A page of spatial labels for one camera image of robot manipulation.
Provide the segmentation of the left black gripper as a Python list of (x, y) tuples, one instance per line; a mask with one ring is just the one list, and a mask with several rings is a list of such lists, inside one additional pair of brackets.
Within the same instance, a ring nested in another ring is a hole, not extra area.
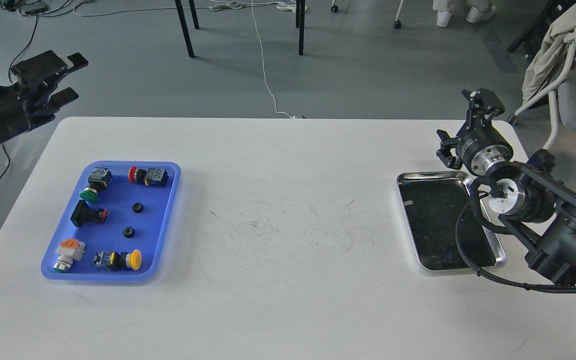
[(55, 91), (67, 75), (86, 68), (79, 52), (59, 56), (48, 50), (11, 68), (17, 82), (0, 85), (0, 145), (55, 119), (55, 113), (79, 98), (72, 88)]

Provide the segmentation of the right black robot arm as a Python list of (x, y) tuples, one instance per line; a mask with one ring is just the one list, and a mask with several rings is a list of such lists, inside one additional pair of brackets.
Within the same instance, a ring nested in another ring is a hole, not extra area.
[[(455, 246), (476, 275), (527, 291), (576, 294), (576, 193), (551, 173), (555, 157), (537, 150), (527, 162), (514, 161), (514, 150), (496, 128), (493, 118), (505, 107), (491, 90), (464, 89), (468, 101), (464, 124), (452, 137), (437, 130), (437, 157), (450, 169), (466, 166), (474, 176), (469, 200), (455, 224)], [(528, 284), (494, 275), (466, 255), (461, 227), (467, 212), (487, 230), (512, 235), (526, 248), (528, 268), (550, 281)]]

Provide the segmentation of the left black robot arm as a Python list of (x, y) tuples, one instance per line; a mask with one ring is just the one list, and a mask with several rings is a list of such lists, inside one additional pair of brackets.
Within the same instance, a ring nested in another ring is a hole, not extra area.
[(54, 121), (61, 107), (77, 100), (72, 88), (56, 89), (67, 75), (88, 64), (79, 52), (59, 56), (52, 50), (14, 64), (11, 72), (17, 81), (0, 85), (0, 145)]

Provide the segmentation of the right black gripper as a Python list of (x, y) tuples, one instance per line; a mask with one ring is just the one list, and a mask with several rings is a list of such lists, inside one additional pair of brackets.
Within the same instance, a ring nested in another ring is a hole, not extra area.
[(436, 130), (439, 137), (436, 156), (449, 169), (460, 170), (464, 164), (469, 173), (483, 177), (493, 166), (510, 161), (514, 155), (510, 144), (491, 125), (492, 119), (502, 115), (506, 107), (490, 89), (463, 89), (461, 94), (468, 101), (464, 125), (457, 137)]

